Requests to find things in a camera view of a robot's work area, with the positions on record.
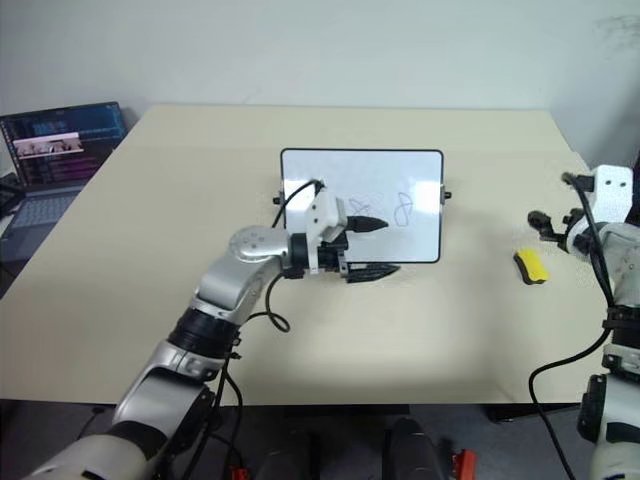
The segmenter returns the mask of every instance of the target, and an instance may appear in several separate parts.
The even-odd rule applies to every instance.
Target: white wall
[[[640,1],[0,0],[1,112],[112,99],[542,108],[629,163]]]

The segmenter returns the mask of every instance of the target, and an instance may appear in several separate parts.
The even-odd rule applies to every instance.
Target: yellow sponge
[[[516,251],[513,259],[518,265],[522,274],[522,280],[527,285],[534,283],[544,283],[549,280],[549,272],[542,265],[542,261],[536,251],[532,248],[523,248]]]

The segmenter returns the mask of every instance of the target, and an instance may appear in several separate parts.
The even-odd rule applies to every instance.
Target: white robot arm
[[[640,479],[640,227],[624,223],[632,206],[632,173],[628,168],[603,165],[591,176],[565,174],[563,180],[576,189],[583,203],[583,209],[574,209],[564,217],[566,232],[554,232],[550,218],[538,211],[529,214],[529,223],[542,240],[557,242],[568,253],[592,262],[607,297],[603,328],[613,334],[611,343],[603,348],[602,360],[610,373],[591,377],[582,400],[578,431],[596,444],[592,479],[637,480]]]
[[[307,232],[289,235],[284,229],[257,226],[236,233],[225,255],[202,277],[175,329],[118,404],[111,429],[71,444],[29,479],[149,478],[160,459],[193,444],[210,420],[212,404],[220,401],[206,382],[221,370],[226,373],[226,362],[240,342],[238,330],[252,318],[263,287],[281,277],[302,278],[305,270],[344,276],[345,231],[387,226],[375,218],[347,217],[342,201],[324,187],[318,189],[319,183],[308,182],[316,186],[316,196],[307,210]],[[288,328],[269,308],[263,314],[281,330]]]

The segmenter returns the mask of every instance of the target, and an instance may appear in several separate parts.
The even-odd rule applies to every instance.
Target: laptop keyboard
[[[75,195],[27,200],[20,208],[12,228],[56,223],[71,205]]]

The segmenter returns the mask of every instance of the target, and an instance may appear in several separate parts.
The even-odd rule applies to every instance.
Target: laptop
[[[0,261],[28,260],[127,134],[116,102],[0,116],[25,199],[0,238]]]

